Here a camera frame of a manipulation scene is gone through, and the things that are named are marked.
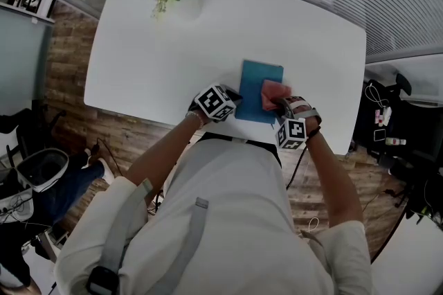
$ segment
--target shoe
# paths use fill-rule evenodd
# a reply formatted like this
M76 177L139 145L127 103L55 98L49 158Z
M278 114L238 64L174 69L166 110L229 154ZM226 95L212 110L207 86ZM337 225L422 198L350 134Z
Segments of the shoe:
M111 168L109 168L108 164L106 163L106 161L104 159L99 158L98 161L100 161L102 163L103 167L105 168L105 173L103 174L102 178L106 181L106 183L111 185L111 183L115 179L114 174L111 171Z
M89 159L91 158L91 150L89 148L85 148L84 151L88 155L88 161L86 161L86 164L82 167L82 169L84 169L87 166L89 166Z

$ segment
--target white table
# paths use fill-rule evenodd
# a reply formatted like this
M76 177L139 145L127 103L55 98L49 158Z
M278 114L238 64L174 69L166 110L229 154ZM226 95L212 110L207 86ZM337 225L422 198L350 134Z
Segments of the white table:
M87 105L178 124L213 82L239 89L243 59L280 64L284 83L317 108L337 154L350 144L365 64L365 31L300 0L203 0L194 21L151 18L155 0L106 0L89 62ZM275 143L270 124L206 130Z

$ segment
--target flower vase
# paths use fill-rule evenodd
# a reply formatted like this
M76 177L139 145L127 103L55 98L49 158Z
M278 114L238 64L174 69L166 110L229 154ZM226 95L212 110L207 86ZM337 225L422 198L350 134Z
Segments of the flower vase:
M201 14L202 7L202 0L168 0L165 17L173 21L192 21Z

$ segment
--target black and white marker cube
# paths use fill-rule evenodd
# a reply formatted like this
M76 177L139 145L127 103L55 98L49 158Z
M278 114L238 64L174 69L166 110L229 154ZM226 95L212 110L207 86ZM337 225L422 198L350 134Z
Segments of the black and white marker cube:
M279 148L297 149L307 139L305 119L288 119L278 129L275 135Z
M228 97L223 87L214 83L200 92L194 101L205 114L215 120L221 120L234 112L235 103Z

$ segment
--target black buckle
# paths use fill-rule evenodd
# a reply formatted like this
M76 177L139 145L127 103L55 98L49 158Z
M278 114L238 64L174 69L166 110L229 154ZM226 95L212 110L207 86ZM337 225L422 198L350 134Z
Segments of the black buckle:
M86 288L92 295L116 295L118 274L108 268L97 266L92 269Z

